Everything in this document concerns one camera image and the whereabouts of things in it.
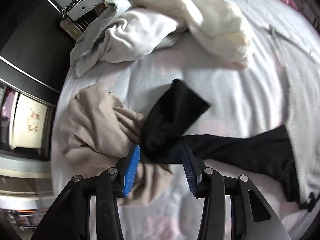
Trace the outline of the grey black raglan shirt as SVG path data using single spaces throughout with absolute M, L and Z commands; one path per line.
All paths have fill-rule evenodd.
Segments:
M 203 160 L 213 159 L 277 180 L 289 202 L 312 210 L 319 202 L 319 62 L 274 26 L 267 31 L 289 85 L 283 125 L 246 139 L 187 135 L 186 130 L 209 104 L 176 79 L 148 114 L 140 146 L 149 161 L 180 164 L 181 147 L 189 145 Z

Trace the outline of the dark sliding wardrobe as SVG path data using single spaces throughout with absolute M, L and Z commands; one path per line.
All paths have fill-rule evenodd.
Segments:
M 75 41 L 48 0 L 1 0 L 1 80 L 56 105 Z

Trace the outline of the white left nightstand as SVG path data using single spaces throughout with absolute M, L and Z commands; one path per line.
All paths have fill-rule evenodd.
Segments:
M 81 16 L 84 16 L 84 14 L 94 9 L 97 5 L 103 4 L 103 1 L 104 0 L 75 1 L 61 11 L 62 18 L 69 18 L 71 21 L 76 21 Z

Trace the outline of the light grey garment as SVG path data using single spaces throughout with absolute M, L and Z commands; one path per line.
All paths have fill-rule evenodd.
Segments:
M 70 65 L 82 77 L 97 62 L 136 61 L 156 49 L 173 46 L 184 31 L 181 21 L 150 9 L 115 0 L 77 39 Z

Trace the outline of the beige garment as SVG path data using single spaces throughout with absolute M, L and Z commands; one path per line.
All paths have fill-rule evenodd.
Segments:
M 71 100 L 60 121 L 66 142 L 62 155 L 74 174 L 89 178 L 114 167 L 140 142 L 144 115 L 125 109 L 120 99 L 102 83 L 86 87 Z M 118 204 L 149 206 L 174 178 L 169 165 L 140 158 L 132 191 Z

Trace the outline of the cream white blanket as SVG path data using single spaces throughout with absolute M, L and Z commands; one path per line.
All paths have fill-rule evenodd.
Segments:
M 111 4 L 115 0 L 104 0 Z M 246 69 L 253 60 L 253 30 L 230 0 L 129 0 L 182 21 L 209 53 Z

